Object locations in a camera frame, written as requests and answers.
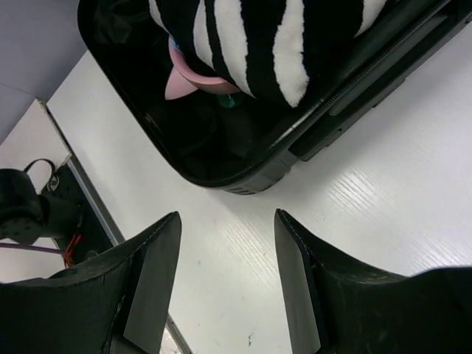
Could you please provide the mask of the zebra striped plush pouch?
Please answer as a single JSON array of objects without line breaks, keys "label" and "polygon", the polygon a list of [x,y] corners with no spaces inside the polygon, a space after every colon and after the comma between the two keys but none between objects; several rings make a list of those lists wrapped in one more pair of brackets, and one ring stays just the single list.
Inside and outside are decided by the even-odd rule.
[{"label": "zebra striped plush pouch", "polygon": [[149,1],[191,67],[295,108],[310,83],[393,1]]}]

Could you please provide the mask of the black hard-shell suitcase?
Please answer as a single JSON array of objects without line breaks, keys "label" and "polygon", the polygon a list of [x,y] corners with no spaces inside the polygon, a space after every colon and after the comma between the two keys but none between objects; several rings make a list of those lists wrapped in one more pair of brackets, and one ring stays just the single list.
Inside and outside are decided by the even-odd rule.
[{"label": "black hard-shell suitcase", "polygon": [[310,83],[297,107],[254,98],[222,107],[197,90],[166,100],[170,35],[149,1],[81,1],[80,34],[147,137],[182,177],[249,195],[337,139],[471,20],[469,1],[393,1]]}]

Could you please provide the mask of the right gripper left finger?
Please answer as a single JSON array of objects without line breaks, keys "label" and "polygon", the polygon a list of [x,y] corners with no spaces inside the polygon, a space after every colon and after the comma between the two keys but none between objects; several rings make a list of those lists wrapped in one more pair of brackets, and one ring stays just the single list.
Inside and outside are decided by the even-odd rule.
[{"label": "right gripper left finger", "polygon": [[181,244],[181,218],[49,278],[1,286],[3,353],[158,353]]}]

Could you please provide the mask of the pink cat-ear headphones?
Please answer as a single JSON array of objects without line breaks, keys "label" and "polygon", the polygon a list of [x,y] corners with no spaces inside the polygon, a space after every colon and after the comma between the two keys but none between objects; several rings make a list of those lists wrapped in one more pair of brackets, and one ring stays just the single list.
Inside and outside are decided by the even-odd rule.
[{"label": "pink cat-ear headphones", "polygon": [[164,90],[166,100],[177,100],[200,90],[214,94],[224,108],[233,109],[242,104],[244,94],[239,88],[221,77],[205,76],[194,71],[172,37],[168,39],[168,52],[172,69]]}]

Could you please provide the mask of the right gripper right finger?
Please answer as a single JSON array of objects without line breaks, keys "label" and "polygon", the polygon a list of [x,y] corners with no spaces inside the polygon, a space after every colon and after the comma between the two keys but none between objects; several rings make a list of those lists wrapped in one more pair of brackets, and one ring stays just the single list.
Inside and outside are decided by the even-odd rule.
[{"label": "right gripper right finger", "polygon": [[471,269],[405,277],[366,264],[274,216],[277,262],[294,353],[469,353]]}]

